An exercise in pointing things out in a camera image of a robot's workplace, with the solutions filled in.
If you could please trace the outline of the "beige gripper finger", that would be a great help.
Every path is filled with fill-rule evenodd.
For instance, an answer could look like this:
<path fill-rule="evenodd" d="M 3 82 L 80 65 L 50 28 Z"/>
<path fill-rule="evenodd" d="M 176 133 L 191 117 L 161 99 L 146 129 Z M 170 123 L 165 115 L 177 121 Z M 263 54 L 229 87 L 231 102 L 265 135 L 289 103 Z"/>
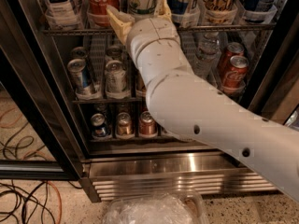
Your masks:
<path fill-rule="evenodd" d="M 118 11 L 113 6 L 107 6 L 107 15 L 110 26 L 112 27 L 117 38 L 124 45 L 126 43 L 128 34 L 135 24 L 135 18 L 130 14 Z"/>
<path fill-rule="evenodd" d="M 167 4 L 167 0 L 157 0 L 156 8 L 153 13 L 154 18 L 161 18 L 167 21 L 172 20 L 171 9 Z"/>

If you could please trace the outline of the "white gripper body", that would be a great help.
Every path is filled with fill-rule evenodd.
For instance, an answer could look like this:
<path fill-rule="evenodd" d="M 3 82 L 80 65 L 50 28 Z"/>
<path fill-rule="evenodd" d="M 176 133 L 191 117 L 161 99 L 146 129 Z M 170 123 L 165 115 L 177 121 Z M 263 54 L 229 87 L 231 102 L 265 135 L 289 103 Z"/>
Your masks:
<path fill-rule="evenodd" d="M 150 43 L 169 39 L 180 44 L 177 29 L 173 22 L 162 18 L 149 18 L 138 21 L 131 29 L 125 43 L 126 49 L 133 60 Z"/>

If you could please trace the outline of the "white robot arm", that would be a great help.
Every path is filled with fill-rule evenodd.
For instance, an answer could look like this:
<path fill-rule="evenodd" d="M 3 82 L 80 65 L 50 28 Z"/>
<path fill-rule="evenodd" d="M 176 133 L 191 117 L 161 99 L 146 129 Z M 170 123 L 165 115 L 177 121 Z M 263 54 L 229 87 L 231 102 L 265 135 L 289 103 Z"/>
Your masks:
<path fill-rule="evenodd" d="M 112 6 L 107 15 L 143 78 L 158 124 L 225 152 L 299 201 L 299 132 L 251 113 L 195 75 L 166 0 L 140 21 Z"/>

